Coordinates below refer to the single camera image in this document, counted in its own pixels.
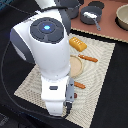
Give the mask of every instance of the black table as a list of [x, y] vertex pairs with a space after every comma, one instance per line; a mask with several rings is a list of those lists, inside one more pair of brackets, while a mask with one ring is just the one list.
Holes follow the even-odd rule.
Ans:
[[[34, 0], [19, 0], [19, 3], [15, 4], [15, 6], [28, 12], [33, 12], [39, 9]], [[25, 17], [26, 14], [20, 13], [13, 9], [9, 9], [7, 13], [0, 16], [0, 59], [2, 59], [3, 52], [9, 41], [11, 28], [17, 23], [20, 23]], [[71, 30], [71, 33], [96, 40], [101, 40], [104, 42], [116, 43], [90, 128], [127, 128], [128, 44], [81, 33], [74, 30]], [[33, 67], [33, 64], [23, 61], [17, 55], [12, 44], [10, 44], [8, 52], [5, 56], [3, 69], [4, 81], [9, 94], [19, 105], [30, 110], [48, 114], [47, 110], [14, 96], [14, 92], [20, 86], [20, 84], [23, 82]], [[77, 126], [76, 124], [65, 119], [47, 119], [38, 114], [33, 114], [18, 108], [8, 98], [2, 86], [2, 82], [0, 82], [0, 104], [4, 105], [2, 109], [11, 108], [16, 112], [19, 112], [21, 115], [29, 115], [31, 120], [40, 120], [40, 122], [55, 128], [81, 128], [80, 126]]]

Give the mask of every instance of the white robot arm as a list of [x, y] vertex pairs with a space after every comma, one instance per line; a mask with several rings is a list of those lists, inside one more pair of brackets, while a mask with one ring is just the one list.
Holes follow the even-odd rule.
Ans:
[[[60, 6], [58, 0], [36, 0], [41, 9]], [[65, 10], [52, 9], [14, 26], [10, 40], [18, 55], [37, 64], [41, 72], [42, 94], [50, 115], [61, 116], [65, 101], [74, 101], [74, 82], [70, 78], [68, 35], [71, 21]]]

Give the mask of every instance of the bowl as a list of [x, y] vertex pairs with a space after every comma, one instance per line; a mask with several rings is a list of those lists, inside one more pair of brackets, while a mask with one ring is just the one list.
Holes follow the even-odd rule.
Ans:
[[119, 25], [125, 30], [128, 30], [128, 4], [119, 7], [116, 11], [116, 15]]

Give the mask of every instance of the black cable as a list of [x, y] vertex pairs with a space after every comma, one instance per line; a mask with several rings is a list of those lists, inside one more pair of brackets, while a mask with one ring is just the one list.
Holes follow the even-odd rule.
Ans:
[[[16, 9], [17, 11], [20, 11], [22, 13], [26, 13], [26, 14], [29, 14], [29, 15], [33, 14], [33, 13], [30, 13], [30, 12], [25, 12], [23, 10], [20, 10], [20, 9], [18, 9], [18, 8], [14, 7], [14, 6], [10, 5], [10, 4], [6, 4], [5, 2], [2, 2], [2, 1], [0, 1], [0, 3], [2, 3], [4, 5], [7, 5], [7, 6], [13, 8], [13, 9]], [[41, 9], [40, 11], [44, 12], [44, 11], [51, 10], [51, 9], [68, 9], [68, 8], [67, 7], [62, 7], [62, 6], [52, 6], [52, 7]]]
[[5, 55], [7, 53], [7, 50], [9, 48], [9, 45], [10, 45], [10, 41], [8, 42], [6, 48], [5, 48], [5, 51], [4, 51], [4, 54], [3, 54], [3, 57], [2, 57], [2, 61], [1, 61], [1, 80], [2, 80], [2, 84], [3, 84], [3, 87], [8, 95], [8, 97], [11, 99], [11, 101], [19, 108], [25, 110], [25, 111], [28, 111], [30, 113], [34, 113], [34, 114], [38, 114], [38, 115], [41, 115], [41, 116], [44, 116], [46, 118], [50, 118], [50, 119], [65, 119], [68, 114], [70, 114], [70, 110], [71, 110], [71, 107], [72, 107], [72, 103], [68, 102], [67, 103], [67, 112], [66, 112], [66, 115], [63, 116], [63, 117], [54, 117], [54, 116], [48, 116], [48, 115], [44, 115], [43, 113], [40, 113], [40, 112], [36, 112], [36, 111], [33, 111], [33, 110], [29, 110], [29, 109], [26, 109], [22, 106], [20, 106], [18, 103], [16, 103], [16, 101], [10, 96], [10, 94], [8, 93], [7, 89], [6, 89], [6, 86], [4, 84], [4, 80], [3, 80], [3, 64], [4, 64], [4, 59], [5, 59]]
[[32, 13], [25, 12], [25, 11], [23, 11], [23, 10], [20, 10], [20, 9], [18, 9], [18, 8], [12, 6], [12, 5], [10, 5], [10, 4], [6, 4], [5, 2], [0, 1], [0, 3], [4, 4], [4, 5], [6, 5], [6, 6], [9, 6], [9, 7], [13, 8], [13, 9], [15, 9], [15, 10], [17, 10], [17, 11], [20, 11], [20, 12], [23, 12], [23, 13], [26, 13], [26, 14], [29, 14], [29, 15], [32, 14]]

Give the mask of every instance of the bread stick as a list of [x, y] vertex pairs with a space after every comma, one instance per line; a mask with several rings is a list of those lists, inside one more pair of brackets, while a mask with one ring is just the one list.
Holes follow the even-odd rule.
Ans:
[[76, 37], [71, 38], [69, 44], [79, 52], [87, 48], [87, 45]]
[[92, 58], [92, 57], [88, 57], [88, 56], [84, 56], [84, 55], [78, 55], [80, 58], [85, 59], [85, 60], [89, 60], [89, 61], [93, 61], [93, 62], [97, 62], [98, 60], [96, 58]]
[[85, 85], [83, 85], [81, 83], [78, 83], [78, 82], [75, 82], [75, 81], [74, 81], [74, 86], [79, 87], [79, 88], [82, 88], [82, 89], [85, 88]]

